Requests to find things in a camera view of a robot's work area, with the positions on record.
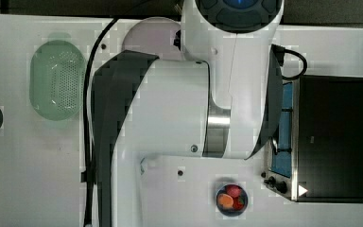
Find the red food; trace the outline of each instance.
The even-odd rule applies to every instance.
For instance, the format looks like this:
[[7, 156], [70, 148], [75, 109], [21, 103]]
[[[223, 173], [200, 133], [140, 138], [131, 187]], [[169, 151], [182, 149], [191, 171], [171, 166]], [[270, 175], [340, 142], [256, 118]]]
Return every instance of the red food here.
[[241, 197], [233, 198], [233, 209], [238, 211], [243, 208], [244, 208], [243, 198], [241, 198]]
[[237, 198], [241, 194], [241, 189], [237, 185], [227, 185], [226, 193], [233, 198]]

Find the green plastic colander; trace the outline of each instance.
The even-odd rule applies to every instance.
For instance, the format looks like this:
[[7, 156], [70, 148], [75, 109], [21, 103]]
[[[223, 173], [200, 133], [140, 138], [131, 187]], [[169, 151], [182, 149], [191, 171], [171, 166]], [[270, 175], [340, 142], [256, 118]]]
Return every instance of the green plastic colander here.
[[64, 120], [78, 113], [86, 62], [66, 41], [40, 46], [31, 60], [29, 98], [34, 110], [48, 120]]

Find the blue light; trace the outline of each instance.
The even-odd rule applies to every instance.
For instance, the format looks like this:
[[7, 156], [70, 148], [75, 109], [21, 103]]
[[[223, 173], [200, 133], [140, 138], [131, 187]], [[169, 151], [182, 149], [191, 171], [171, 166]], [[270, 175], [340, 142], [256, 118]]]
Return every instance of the blue light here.
[[258, 0], [223, 0], [228, 6], [235, 9], [247, 9], [253, 5]]

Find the white tabletop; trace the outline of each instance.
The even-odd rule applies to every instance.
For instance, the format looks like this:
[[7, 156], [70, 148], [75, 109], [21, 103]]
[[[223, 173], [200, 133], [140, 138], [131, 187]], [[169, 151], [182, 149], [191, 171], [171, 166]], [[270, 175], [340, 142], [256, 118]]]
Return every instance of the white tabletop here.
[[[0, 107], [4, 113], [0, 227], [68, 227], [82, 222], [85, 185], [79, 182], [84, 169], [80, 117], [55, 123], [33, 110], [28, 98], [29, 65], [40, 45], [63, 32], [87, 60], [110, 20], [0, 15]], [[103, 41], [109, 48], [98, 51], [94, 69], [120, 51], [123, 37], [136, 22], [122, 20], [111, 29]], [[363, 77], [363, 29], [280, 26], [275, 43], [303, 53], [309, 62], [307, 74]], [[297, 65], [297, 59], [288, 59], [284, 73], [297, 73]], [[270, 195], [269, 204], [272, 200], [285, 202]], [[285, 221], [282, 226], [363, 226], [363, 204], [285, 204], [280, 208], [283, 211], [276, 219], [273, 215], [259, 218], [256, 226], [277, 220]]]

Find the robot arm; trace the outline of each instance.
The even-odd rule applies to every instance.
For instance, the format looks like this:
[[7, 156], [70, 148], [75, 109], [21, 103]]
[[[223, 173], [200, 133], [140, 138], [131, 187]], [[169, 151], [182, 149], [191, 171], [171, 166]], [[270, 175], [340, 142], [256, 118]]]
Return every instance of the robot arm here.
[[268, 93], [269, 53], [283, 5], [282, 0], [184, 1], [183, 50], [208, 62], [214, 103], [231, 110], [224, 157], [250, 155], [270, 111], [267, 100], [277, 98]]

